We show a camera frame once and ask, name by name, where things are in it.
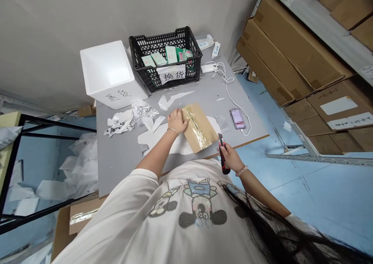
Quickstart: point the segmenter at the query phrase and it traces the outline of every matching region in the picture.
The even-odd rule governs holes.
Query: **bracelet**
[[[242,175],[243,172],[245,171],[248,171],[249,170],[249,167],[248,166],[243,166],[242,169],[238,172],[236,172],[236,177],[239,177],[240,175]]]
[[[178,136],[180,136],[179,132],[177,132],[175,129],[173,129],[173,128],[167,128],[167,130],[168,129],[174,130],[178,134]]]

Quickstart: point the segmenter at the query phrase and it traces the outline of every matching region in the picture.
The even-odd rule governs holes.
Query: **shelving unit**
[[[321,40],[335,51],[362,78],[373,86],[373,55],[371,51],[356,40],[349,31],[345,30],[330,16],[330,11],[318,0],[280,0],[285,6],[307,25]],[[251,16],[254,16],[261,0],[258,0]],[[286,112],[288,122],[299,136],[307,149],[307,154],[290,155],[266,154],[268,158],[346,164],[358,166],[373,166],[373,159],[321,156],[310,139],[306,137],[296,123],[293,123]]]

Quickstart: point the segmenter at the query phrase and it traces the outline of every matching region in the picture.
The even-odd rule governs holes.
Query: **gray wall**
[[[0,94],[64,111],[88,104],[79,51],[183,26],[230,58],[256,0],[0,0]]]

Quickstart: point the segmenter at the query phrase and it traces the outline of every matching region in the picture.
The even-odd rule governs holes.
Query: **woman's left hand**
[[[188,126],[189,119],[183,122],[181,109],[175,109],[169,116],[167,116],[168,128],[176,130],[179,134],[183,133]]]

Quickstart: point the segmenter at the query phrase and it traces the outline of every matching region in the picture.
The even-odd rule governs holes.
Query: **white label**
[[[162,85],[170,80],[185,79],[185,65],[158,68],[157,72]]]
[[[285,4],[286,4],[287,6],[290,6],[292,2],[293,2],[293,0],[285,0]]]
[[[365,68],[362,68],[361,71],[367,78],[373,78],[373,66],[366,66]]]
[[[370,112],[365,112],[363,114],[353,115],[348,118],[341,118],[328,122],[328,125],[333,130],[342,130],[370,124],[373,124],[373,115]]]
[[[350,97],[345,96],[337,100],[331,101],[329,103],[323,104],[320,107],[327,115],[331,115],[352,108],[356,108],[357,104],[353,100],[351,100]]]

